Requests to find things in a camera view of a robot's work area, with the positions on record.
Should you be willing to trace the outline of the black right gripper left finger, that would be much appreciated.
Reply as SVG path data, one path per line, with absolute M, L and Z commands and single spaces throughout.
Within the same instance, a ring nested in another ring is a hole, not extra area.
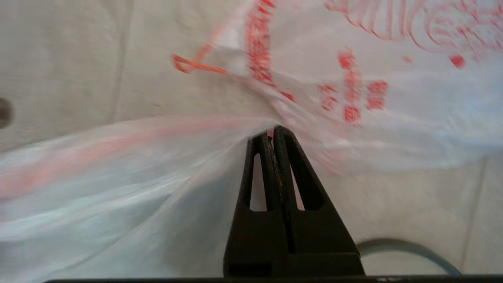
M 244 172 L 224 253 L 225 277 L 364 276 L 359 251 L 293 254 L 287 242 L 274 136 L 248 142 Z

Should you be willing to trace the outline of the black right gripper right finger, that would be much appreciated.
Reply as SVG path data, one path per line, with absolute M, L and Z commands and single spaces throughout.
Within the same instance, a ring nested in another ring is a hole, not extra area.
M 274 152 L 289 251 L 357 254 L 350 233 L 293 132 L 285 127 L 274 129 Z

